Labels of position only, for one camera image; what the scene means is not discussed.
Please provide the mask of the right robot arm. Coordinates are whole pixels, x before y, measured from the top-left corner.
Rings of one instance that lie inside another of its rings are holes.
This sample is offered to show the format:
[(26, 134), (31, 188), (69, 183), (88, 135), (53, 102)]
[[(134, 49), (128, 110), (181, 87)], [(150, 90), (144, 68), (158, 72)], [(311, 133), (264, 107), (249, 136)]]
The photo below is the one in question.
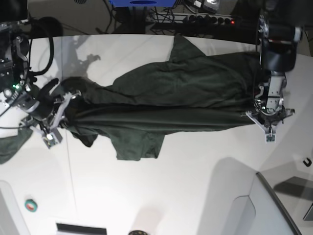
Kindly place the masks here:
[[(54, 36), (58, 34), (54, 21), (31, 17), (26, 0), (2, 0), (0, 2), (0, 94), (5, 116), (17, 107), (27, 114), (18, 126), (3, 126), (2, 130), (36, 130), (47, 141), (60, 141), (58, 127), (65, 118), (65, 110), (80, 92), (52, 96), (51, 90), (59, 84), (53, 78), (42, 88), (37, 78), (46, 74), (53, 64)], [(49, 58), (44, 68), (35, 71), (31, 66), (33, 40), (39, 36), (48, 39)]]

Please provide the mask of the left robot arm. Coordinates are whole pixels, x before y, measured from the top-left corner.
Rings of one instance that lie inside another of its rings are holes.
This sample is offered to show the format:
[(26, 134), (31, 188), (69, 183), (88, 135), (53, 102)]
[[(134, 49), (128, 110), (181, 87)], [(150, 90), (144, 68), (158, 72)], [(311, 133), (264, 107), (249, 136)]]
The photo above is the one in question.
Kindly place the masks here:
[(285, 108), (283, 90), (286, 73), (295, 66), (305, 24), (300, 7), (306, 5), (305, 0), (265, 0), (261, 5), (257, 23), (260, 65), (255, 75), (262, 79), (253, 85), (258, 89), (252, 92), (255, 110), (246, 116), (264, 132), (266, 142), (274, 142), (277, 127), (295, 113)]

